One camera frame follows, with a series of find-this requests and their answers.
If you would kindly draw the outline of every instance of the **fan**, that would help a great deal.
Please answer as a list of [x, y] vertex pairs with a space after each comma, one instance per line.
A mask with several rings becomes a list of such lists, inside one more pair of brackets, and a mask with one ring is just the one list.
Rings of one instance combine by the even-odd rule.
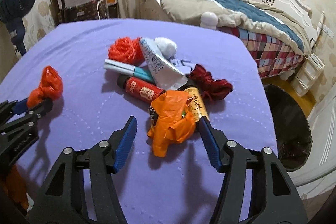
[[13, 45], [23, 56], [26, 48], [23, 43], [26, 29], [22, 18], [32, 9], [35, 0], [0, 0], [0, 21], [6, 24]]

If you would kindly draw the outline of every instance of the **purple tablecloth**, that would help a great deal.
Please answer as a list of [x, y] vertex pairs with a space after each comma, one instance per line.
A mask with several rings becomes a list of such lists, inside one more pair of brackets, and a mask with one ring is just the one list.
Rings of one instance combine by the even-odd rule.
[[[0, 85], [0, 102], [22, 100], [38, 86], [41, 72], [54, 67], [63, 79], [63, 98], [39, 121], [40, 139], [18, 161], [34, 199], [62, 150], [90, 148], [123, 128], [128, 117], [138, 131], [125, 167], [113, 176], [129, 224], [188, 224], [209, 222], [223, 174], [211, 167], [199, 133], [171, 145], [157, 158], [147, 140], [148, 105], [116, 85], [117, 74], [103, 69], [109, 46], [118, 37], [167, 37], [178, 45], [177, 57], [200, 63], [214, 79], [234, 86], [225, 100], [206, 103], [214, 128], [246, 148], [276, 151], [272, 116], [257, 66], [243, 43], [218, 31], [146, 20], [96, 20], [63, 24], [46, 35], [10, 71]], [[251, 192], [247, 175], [241, 219], [246, 218]], [[88, 172], [85, 189], [90, 216]]]

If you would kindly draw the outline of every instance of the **white ball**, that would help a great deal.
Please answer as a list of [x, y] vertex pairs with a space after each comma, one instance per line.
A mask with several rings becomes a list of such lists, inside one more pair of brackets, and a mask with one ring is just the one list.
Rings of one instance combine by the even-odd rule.
[[169, 59], [176, 54], [177, 45], [173, 40], [166, 37], [157, 37], [154, 39], [154, 42], [164, 58]]
[[217, 24], [218, 24], [218, 17], [213, 12], [204, 12], [201, 15], [201, 22], [204, 25], [211, 26], [211, 27], [216, 27]]

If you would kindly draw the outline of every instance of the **beige blanket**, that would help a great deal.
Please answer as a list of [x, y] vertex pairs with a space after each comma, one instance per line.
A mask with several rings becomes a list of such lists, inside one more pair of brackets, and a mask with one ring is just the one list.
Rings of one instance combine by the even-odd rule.
[[174, 22], [199, 26], [201, 23], [201, 15], [204, 12], [213, 12], [218, 17], [217, 27], [240, 27], [251, 32], [266, 34], [278, 38], [290, 46], [296, 54], [308, 55], [311, 53], [307, 34], [295, 19], [285, 12], [268, 5], [251, 0], [242, 1], [253, 4], [255, 7], [280, 19], [302, 40], [304, 51], [298, 48], [295, 41], [293, 41], [287, 33], [280, 31], [272, 24], [253, 22], [244, 13], [226, 9], [214, 0], [161, 0], [161, 7]]

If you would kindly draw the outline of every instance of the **silver screw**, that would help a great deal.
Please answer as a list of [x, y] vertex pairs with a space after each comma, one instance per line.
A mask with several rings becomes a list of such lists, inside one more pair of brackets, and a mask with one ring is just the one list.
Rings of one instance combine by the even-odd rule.
[[228, 141], [226, 144], [229, 147], [236, 147], [237, 146], [237, 143], [235, 141]]
[[65, 148], [64, 150], [63, 150], [63, 153], [64, 154], [70, 154], [72, 152], [72, 148], [71, 147], [67, 147], [67, 148]]
[[101, 141], [100, 143], [99, 143], [99, 146], [100, 147], [107, 147], [109, 145], [109, 142], [108, 141]]
[[273, 152], [269, 147], [265, 147], [263, 150], [266, 154], [271, 154]]

